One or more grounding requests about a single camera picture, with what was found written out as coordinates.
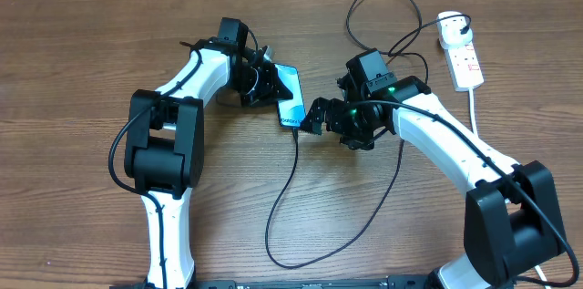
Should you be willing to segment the blue Galaxy smartphone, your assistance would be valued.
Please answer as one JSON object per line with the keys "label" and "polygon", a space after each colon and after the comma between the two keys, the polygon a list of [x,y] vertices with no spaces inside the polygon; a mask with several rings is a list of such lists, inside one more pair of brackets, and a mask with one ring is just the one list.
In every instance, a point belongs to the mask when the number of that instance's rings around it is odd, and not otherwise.
{"label": "blue Galaxy smartphone", "polygon": [[282,64],[275,65],[281,83],[291,92],[290,98],[277,103],[280,125],[284,128],[298,129],[305,118],[305,106],[298,70]]}

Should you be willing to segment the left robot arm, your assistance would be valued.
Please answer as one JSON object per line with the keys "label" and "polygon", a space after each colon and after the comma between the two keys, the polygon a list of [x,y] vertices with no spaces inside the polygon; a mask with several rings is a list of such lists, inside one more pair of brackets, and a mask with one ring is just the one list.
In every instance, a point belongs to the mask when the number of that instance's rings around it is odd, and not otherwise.
{"label": "left robot arm", "polygon": [[142,288],[192,288],[196,266],[189,242],[190,196],[204,164],[204,109],[223,88],[243,107],[274,105],[281,125],[297,129],[304,113],[299,73],[273,62],[268,47],[239,19],[224,17],[219,33],[188,44],[189,61],[167,84],[137,90],[128,122],[124,171],[148,217],[150,264]]}

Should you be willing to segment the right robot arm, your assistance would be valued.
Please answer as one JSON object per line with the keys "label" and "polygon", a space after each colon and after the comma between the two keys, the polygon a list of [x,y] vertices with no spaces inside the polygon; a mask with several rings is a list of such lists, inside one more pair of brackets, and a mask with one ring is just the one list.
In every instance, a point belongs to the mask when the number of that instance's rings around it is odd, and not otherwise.
{"label": "right robot arm", "polygon": [[550,171],[521,164],[456,120],[423,80],[397,79],[375,50],[350,59],[340,99],[317,98],[302,130],[370,150],[385,129],[417,147],[465,199],[464,254],[427,275],[426,288],[507,288],[567,251]]}

